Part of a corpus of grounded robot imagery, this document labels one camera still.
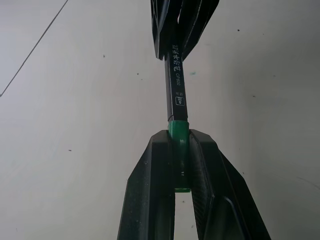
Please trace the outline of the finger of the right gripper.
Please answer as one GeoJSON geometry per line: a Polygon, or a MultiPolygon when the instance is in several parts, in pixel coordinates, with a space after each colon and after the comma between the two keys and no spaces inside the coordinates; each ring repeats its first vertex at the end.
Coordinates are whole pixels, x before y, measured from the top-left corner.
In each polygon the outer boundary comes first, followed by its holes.
{"type": "Polygon", "coordinates": [[[183,0],[150,0],[155,56],[163,60],[173,36],[183,0]]]}
{"type": "Polygon", "coordinates": [[[182,0],[178,21],[178,38],[185,60],[201,35],[220,0],[182,0]]]}

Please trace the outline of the green pen cap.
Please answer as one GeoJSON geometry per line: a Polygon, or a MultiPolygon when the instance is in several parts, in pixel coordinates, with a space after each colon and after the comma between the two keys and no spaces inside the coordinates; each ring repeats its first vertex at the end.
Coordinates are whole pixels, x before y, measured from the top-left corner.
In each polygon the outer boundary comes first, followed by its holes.
{"type": "Polygon", "coordinates": [[[168,123],[168,134],[171,140],[174,190],[176,193],[191,191],[188,180],[190,161],[190,130],[189,123],[173,120],[168,123]]]}

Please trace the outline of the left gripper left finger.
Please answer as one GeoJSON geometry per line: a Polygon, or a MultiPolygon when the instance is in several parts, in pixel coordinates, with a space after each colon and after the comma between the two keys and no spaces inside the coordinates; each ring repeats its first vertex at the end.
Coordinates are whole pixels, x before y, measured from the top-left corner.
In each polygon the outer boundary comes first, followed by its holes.
{"type": "Polygon", "coordinates": [[[154,134],[130,174],[117,240],[174,240],[175,188],[167,130],[154,134]]]}

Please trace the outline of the black pen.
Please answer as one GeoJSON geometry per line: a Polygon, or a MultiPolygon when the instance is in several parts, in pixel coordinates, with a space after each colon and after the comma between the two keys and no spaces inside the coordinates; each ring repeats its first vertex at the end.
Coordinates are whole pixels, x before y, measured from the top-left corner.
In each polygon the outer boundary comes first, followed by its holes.
{"type": "Polygon", "coordinates": [[[181,48],[177,42],[170,43],[164,55],[167,120],[187,121],[185,79],[181,48]]]}

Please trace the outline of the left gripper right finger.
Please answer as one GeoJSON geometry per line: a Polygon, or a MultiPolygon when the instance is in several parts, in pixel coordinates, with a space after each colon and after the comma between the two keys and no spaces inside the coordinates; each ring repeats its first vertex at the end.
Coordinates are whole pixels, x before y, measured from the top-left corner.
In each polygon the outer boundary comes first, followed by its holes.
{"type": "Polygon", "coordinates": [[[189,161],[199,240],[271,240],[245,179],[210,135],[190,130],[189,161]]]}

